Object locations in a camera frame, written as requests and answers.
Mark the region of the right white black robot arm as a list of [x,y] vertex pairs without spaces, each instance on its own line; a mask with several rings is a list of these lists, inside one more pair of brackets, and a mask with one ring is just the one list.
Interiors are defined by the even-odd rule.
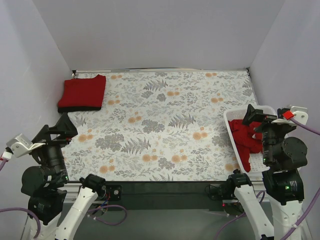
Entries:
[[262,134],[262,181],[271,204],[273,221],[269,221],[256,197],[253,183],[245,173],[231,174],[226,183],[227,195],[238,199],[257,240],[302,239],[302,205],[304,184],[298,169],[307,165],[308,148],[297,137],[288,137],[297,126],[287,118],[293,114],[287,109],[280,115],[266,114],[262,109],[248,105],[243,124],[260,123],[255,130]]

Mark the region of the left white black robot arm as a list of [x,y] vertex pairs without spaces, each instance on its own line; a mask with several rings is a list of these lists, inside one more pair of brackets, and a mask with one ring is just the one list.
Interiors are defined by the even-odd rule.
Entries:
[[38,165],[24,171],[21,192],[29,196],[28,209],[40,221],[41,232],[37,239],[72,240],[92,203],[106,196],[104,178],[94,174],[81,178],[78,197],[58,224],[67,196],[62,187],[69,181],[62,149],[76,135],[77,128],[68,114],[63,113],[55,126],[44,125],[32,140],[37,147],[30,155]]

